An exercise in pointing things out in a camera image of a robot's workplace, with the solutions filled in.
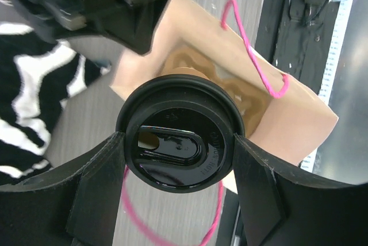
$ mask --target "black and white striped fabric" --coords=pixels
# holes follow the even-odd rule
[[[49,44],[30,26],[0,22],[0,185],[51,168],[43,154],[67,100],[109,70],[66,41]]]

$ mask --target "pink rope handle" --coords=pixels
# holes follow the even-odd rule
[[[239,16],[239,9],[236,3],[236,0],[228,0],[228,2],[225,5],[224,8],[224,12],[223,12],[223,16],[221,18],[221,27],[223,29],[227,29],[227,25],[226,25],[226,18],[229,14],[229,9],[231,7],[231,5],[234,8],[234,16],[235,16],[235,20],[236,23],[239,27],[239,31],[241,34],[241,37],[244,41],[244,45],[246,46],[247,52],[249,54],[249,57],[251,58],[254,67],[257,69],[257,72],[259,74],[259,77],[262,80],[263,85],[265,86],[265,88],[267,89],[267,91],[270,93],[270,95],[274,98],[282,98],[283,95],[285,95],[285,93],[287,92],[288,88],[289,88],[289,78],[288,75],[286,74],[282,74],[282,81],[283,81],[283,86],[281,88],[281,90],[279,92],[275,92],[272,87],[270,82],[267,80],[267,77],[265,76],[265,74],[263,73],[262,69],[260,68],[258,62],[257,62],[257,57],[254,55],[252,49],[251,49],[251,44],[248,40],[248,37],[246,35],[246,32],[244,30],[243,24],[242,24],[242,19]]]
[[[159,246],[175,246],[175,244],[166,241],[165,239],[161,238],[156,233],[154,233],[148,226],[146,226],[144,222],[142,222],[142,220],[136,214],[134,207],[131,203],[131,200],[129,199],[127,188],[125,186],[125,180],[128,176],[128,172],[129,172],[129,168],[126,167],[124,171],[124,181],[122,183],[122,189],[121,189],[121,200],[124,205],[124,209],[126,213],[131,218],[132,222],[137,226],[138,230],[141,231],[153,243]],[[223,187],[223,183],[220,181],[218,184],[216,214],[214,216],[213,223],[211,227],[209,228],[207,234],[203,238],[200,246],[206,246],[207,243],[212,238],[214,232],[216,231],[217,225],[219,224],[220,217],[221,217],[221,204],[223,200],[223,194],[224,194],[224,187]]]

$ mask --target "ruler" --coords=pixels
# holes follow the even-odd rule
[[[329,104],[329,99],[332,93],[332,86],[336,70],[339,64],[339,58],[345,31],[349,20],[353,0],[331,0],[332,2],[340,2],[338,15],[335,20],[335,26],[332,32],[331,45],[329,46],[326,67],[323,73],[322,85],[318,94],[319,98],[326,104]],[[301,163],[301,168],[308,172],[313,172],[317,155],[317,149],[308,155]]]

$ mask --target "gray wooden table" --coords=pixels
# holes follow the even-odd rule
[[[195,0],[220,17],[226,0]],[[237,0],[243,24],[255,42],[263,0]],[[0,6],[0,20],[17,21],[10,7]],[[229,25],[237,30],[232,15]],[[91,59],[108,59],[116,64],[123,47],[104,38],[71,40],[72,46]],[[46,156],[54,166],[63,164],[90,150],[114,132],[123,101],[109,88],[113,73],[92,84],[67,104],[53,134]],[[163,237],[179,245],[198,245],[212,223],[216,208],[217,187],[189,194],[175,195],[153,189],[132,174],[128,191],[137,213]],[[209,245],[215,245],[214,237]],[[130,222],[121,208],[118,213],[114,246],[152,245]]]

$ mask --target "black cable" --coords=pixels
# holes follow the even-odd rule
[[[310,24],[314,19],[316,19],[322,12],[322,10],[325,8],[325,6],[328,4],[329,0],[324,0],[323,4],[316,9],[316,12],[314,15],[309,16],[305,22],[304,25]]]

